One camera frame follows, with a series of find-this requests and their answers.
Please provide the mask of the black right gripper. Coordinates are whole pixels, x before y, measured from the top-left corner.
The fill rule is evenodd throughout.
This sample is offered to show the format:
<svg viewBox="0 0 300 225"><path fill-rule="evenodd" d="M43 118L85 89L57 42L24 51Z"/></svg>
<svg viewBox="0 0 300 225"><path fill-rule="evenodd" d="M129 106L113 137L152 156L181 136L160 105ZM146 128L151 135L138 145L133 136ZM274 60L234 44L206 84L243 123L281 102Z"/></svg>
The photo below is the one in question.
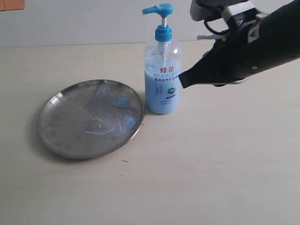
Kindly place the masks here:
<svg viewBox="0 0 300 225"><path fill-rule="evenodd" d="M276 67L277 23L272 14L236 14L226 23L226 39L216 41L195 65L179 75L184 89L196 84L234 83Z"/></svg>

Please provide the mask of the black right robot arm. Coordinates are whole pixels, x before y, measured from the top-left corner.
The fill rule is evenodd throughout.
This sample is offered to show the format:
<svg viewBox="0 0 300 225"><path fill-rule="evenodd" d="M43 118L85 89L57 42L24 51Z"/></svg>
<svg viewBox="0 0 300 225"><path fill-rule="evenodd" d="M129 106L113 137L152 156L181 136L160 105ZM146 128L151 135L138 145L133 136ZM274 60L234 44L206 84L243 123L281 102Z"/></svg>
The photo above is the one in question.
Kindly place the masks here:
<svg viewBox="0 0 300 225"><path fill-rule="evenodd" d="M194 0L194 21L223 19L227 29L211 31L213 47L179 75L183 88L195 84L221 87L300 57L300 3L294 0L265 14L248 0Z"/></svg>

